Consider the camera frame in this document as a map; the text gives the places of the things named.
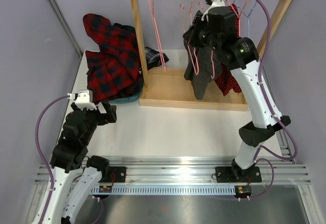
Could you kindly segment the pink hanger pair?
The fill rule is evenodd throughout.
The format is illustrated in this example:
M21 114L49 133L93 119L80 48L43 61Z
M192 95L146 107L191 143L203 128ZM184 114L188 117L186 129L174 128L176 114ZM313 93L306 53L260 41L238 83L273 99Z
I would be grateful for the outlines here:
M179 5L181 24L182 24L183 31L186 34L186 37L190 36L190 34L188 32L192 31L192 27L193 27L193 6L194 6L194 0L191 0L189 9L187 9L183 4ZM190 26L189 26L188 30L186 30L186 28L185 28L185 22L184 22L184 18L183 18L183 11L184 10L188 11L189 17L190 17ZM196 49L191 48L191 46L189 44L189 41L187 41L187 49L188 49L188 53L190 54L190 59L191 59L191 63L192 63L192 66L193 66L193 71L194 71L195 75L198 75L199 71L200 71L200 68L199 68L198 58L197 58L197 55L196 55Z

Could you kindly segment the red plaid skirt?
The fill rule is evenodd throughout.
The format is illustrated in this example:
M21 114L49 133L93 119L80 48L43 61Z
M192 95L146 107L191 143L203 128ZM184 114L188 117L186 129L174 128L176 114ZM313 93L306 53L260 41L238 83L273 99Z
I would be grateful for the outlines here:
M127 79L119 60L120 31L107 18L97 14L83 17L86 34L98 45L99 51L85 51L87 59L87 89L93 92L95 103L117 98Z

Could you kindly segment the green plaid skirt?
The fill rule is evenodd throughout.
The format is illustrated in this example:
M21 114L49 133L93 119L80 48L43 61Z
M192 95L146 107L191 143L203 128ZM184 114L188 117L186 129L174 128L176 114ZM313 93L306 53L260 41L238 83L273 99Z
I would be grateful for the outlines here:
M119 62L124 67L127 77L127 79L123 79L124 87L118 92L117 98L125 98L134 95L136 89L143 88L140 54L135 28L119 23L114 23L114 27L120 31L118 37Z

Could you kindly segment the pink hanger of green skirt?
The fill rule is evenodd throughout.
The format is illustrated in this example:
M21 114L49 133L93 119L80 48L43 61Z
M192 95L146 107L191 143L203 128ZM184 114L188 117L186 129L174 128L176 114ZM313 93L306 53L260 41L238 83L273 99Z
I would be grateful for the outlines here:
M161 46L161 41L160 41L158 26L157 26L157 22L156 22L156 16L155 16L154 0L148 0L148 5L149 5L149 10L150 10L150 14L151 14L152 24L153 24L153 28L154 28L154 32L155 32L155 37L156 37L156 42L157 42L158 53L159 53L159 56L160 56L162 70L163 70L164 73L166 73L165 58L164 58L164 55L163 55L163 52L162 52L162 46Z

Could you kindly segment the navy white plaid skirt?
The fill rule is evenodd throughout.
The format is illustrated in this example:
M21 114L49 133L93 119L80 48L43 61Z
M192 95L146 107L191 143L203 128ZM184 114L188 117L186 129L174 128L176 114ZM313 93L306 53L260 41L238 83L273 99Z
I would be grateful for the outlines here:
M155 49L145 47L145 57L148 70L162 65L160 53Z

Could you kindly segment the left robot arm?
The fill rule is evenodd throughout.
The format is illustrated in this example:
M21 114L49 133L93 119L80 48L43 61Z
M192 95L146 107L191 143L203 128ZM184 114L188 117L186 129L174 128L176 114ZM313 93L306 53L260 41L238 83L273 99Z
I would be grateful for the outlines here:
M75 187L71 187L97 127L117 120L117 107L108 102L98 104L94 110L80 109L75 104L71 107L73 111L66 116L58 144L47 165L49 181L33 223L75 223L92 188L96 183L108 180L111 174L108 159L92 156Z

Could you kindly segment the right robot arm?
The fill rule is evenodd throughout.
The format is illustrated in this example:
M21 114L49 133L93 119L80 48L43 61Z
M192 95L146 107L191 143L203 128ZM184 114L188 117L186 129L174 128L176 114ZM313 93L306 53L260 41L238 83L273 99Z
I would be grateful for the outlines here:
M191 26L183 34L188 66L184 74L191 81L195 98L201 100L208 83L225 68L239 85L252 120L239 129L242 140L227 173L235 181L243 181L255 173L255 160L263 143L290 124L273 102L262 76L261 60L254 42L240 37L236 13L228 6L197 11Z

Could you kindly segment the pink wire hanger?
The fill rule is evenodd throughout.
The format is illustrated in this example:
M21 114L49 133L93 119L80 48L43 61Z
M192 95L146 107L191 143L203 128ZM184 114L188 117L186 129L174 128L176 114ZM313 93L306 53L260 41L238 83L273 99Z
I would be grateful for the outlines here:
M248 1L249 0L245 0L243 7L240 7L236 0L234 0L232 3L229 0L226 0L228 6L231 7L231 9L236 13L236 16L239 18L239 20L241 20L242 16L249 18L253 12L253 9L255 8L253 6L248 13L245 13L245 8L247 6Z

